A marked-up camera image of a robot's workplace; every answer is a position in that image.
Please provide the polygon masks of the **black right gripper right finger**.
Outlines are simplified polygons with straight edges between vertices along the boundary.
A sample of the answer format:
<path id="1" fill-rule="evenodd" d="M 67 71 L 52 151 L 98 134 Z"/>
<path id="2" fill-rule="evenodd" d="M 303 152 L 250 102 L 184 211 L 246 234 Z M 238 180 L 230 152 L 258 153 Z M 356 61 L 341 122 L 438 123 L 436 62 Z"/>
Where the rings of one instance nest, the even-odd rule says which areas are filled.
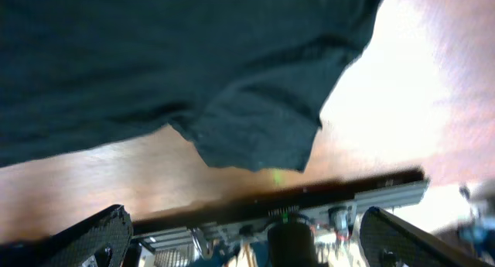
<path id="1" fill-rule="evenodd" d="M 359 236 L 370 267 L 490 266 L 379 207 L 370 207 L 363 214 Z"/>

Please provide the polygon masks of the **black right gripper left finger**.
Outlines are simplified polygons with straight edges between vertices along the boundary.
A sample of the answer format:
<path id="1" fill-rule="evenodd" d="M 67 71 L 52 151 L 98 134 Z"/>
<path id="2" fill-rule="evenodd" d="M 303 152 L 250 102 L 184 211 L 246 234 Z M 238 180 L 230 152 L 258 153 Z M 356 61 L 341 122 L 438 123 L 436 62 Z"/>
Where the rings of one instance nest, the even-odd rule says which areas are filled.
<path id="1" fill-rule="evenodd" d="M 114 204 L 38 241 L 1 245 L 1 267 L 74 267 L 89 258 L 97 266 L 118 267 L 131 243 L 133 227 L 125 207 Z"/>

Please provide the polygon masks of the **black Nike t-shirt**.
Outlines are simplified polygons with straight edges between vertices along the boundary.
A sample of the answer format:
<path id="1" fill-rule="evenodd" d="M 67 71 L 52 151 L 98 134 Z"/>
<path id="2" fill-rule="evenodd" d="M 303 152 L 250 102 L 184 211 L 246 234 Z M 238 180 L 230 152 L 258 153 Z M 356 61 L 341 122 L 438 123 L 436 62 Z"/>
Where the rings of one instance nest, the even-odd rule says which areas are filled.
<path id="1" fill-rule="evenodd" d="M 383 0 L 1 0 L 1 164 L 171 125 L 210 167 L 302 172 Z"/>

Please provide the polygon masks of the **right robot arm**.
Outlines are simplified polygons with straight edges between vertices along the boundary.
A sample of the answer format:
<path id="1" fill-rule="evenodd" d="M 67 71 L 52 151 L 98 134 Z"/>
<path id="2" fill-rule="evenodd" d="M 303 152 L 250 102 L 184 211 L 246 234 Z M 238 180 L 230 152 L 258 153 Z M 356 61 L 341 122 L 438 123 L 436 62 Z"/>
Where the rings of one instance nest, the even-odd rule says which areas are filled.
<path id="1" fill-rule="evenodd" d="M 107 209 L 54 236 L 25 245 L 3 245 L 3 266 L 81 266 L 94 257 L 99 266 L 120 266 L 131 244 L 133 227 L 123 206 Z M 371 266 L 483 266 L 431 234 L 370 207 L 360 225 L 360 245 Z M 307 224 L 285 219 L 268 229 L 268 263 L 318 266 L 314 237 Z"/>

